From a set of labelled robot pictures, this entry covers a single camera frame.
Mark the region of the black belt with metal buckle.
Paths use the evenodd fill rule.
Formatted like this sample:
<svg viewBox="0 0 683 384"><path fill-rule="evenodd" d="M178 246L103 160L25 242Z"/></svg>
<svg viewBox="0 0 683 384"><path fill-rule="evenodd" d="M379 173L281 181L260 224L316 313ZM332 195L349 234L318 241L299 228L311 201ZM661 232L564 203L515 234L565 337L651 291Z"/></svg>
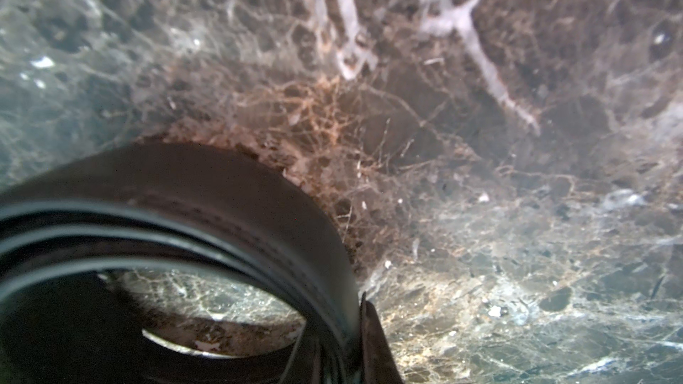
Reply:
<svg viewBox="0 0 683 384"><path fill-rule="evenodd" d="M101 280L156 268L234 278L302 314L270 354L164 348ZM4 383L354 383L361 308L343 243L315 202L238 152L134 144L1 195Z"/></svg>

